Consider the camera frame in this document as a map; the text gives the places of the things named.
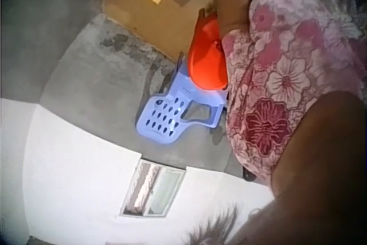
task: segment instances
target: person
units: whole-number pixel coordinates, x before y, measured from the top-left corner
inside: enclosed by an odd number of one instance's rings
[[[233,239],[237,210],[189,244],[357,244],[367,203],[367,1],[216,2],[227,135],[275,199]]]

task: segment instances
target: chair leg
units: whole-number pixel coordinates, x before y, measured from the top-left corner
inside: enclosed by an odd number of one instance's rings
[[[248,169],[242,168],[242,178],[245,179],[247,182],[254,182],[257,177]]]

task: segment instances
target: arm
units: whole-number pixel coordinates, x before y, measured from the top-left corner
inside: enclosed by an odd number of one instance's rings
[[[220,35],[223,38],[231,30],[248,31],[250,0],[216,0]]]
[[[288,163],[296,173],[230,244],[359,244],[366,214],[365,122],[365,106],[352,94],[321,97],[277,168],[286,170]]]

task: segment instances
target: orange plastic object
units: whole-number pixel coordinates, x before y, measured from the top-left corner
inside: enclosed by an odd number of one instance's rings
[[[227,86],[227,68],[215,14],[204,17],[204,10],[199,11],[188,68],[192,81],[202,89],[218,90]]]

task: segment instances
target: blue plastic chair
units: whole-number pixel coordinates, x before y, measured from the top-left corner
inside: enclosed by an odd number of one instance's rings
[[[183,59],[179,60],[175,71],[170,89],[164,94],[153,95],[136,123],[136,129],[140,135],[164,144],[174,142],[186,128],[192,125],[215,128],[227,98],[227,91],[198,88],[192,82],[187,64]],[[189,108],[191,102],[209,106],[209,118],[182,119],[182,114]]]

